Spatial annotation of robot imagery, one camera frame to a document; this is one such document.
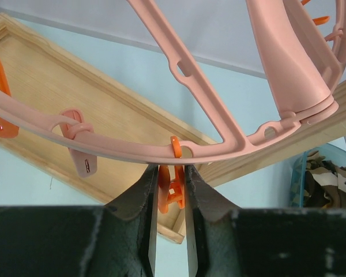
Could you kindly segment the pink round clip hanger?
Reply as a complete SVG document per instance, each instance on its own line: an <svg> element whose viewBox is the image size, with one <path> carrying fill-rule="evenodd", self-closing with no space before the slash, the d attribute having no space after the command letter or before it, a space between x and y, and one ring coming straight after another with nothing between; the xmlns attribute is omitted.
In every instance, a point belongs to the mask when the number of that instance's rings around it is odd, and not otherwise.
<svg viewBox="0 0 346 277"><path fill-rule="evenodd" d="M162 52L170 72L195 97L222 138L198 145L136 144L99 135L87 123L34 110L0 91L0 118L77 151L136 163L209 163L273 145L303 124L325 120L338 109L333 92L346 67L346 1L336 2L333 30L323 36L305 1L247 1L255 42L280 120L246 135L193 56L153 1L130 1Z"/></svg>

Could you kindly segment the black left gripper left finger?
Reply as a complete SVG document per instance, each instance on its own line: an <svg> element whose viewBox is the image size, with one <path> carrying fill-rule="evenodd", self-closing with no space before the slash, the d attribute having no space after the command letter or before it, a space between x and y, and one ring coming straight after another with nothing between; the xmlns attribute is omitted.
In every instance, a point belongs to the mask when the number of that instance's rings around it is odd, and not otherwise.
<svg viewBox="0 0 346 277"><path fill-rule="evenodd" d="M157 171L105 205L0 206L0 276L153 276Z"/></svg>

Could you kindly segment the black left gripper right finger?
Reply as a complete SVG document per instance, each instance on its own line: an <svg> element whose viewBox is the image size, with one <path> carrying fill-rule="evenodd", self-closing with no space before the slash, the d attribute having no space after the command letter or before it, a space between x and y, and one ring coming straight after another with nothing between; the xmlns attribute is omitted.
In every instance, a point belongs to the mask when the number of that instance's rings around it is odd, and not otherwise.
<svg viewBox="0 0 346 277"><path fill-rule="evenodd" d="M185 166L190 276L346 276L346 209L241 208Z"/></svg>

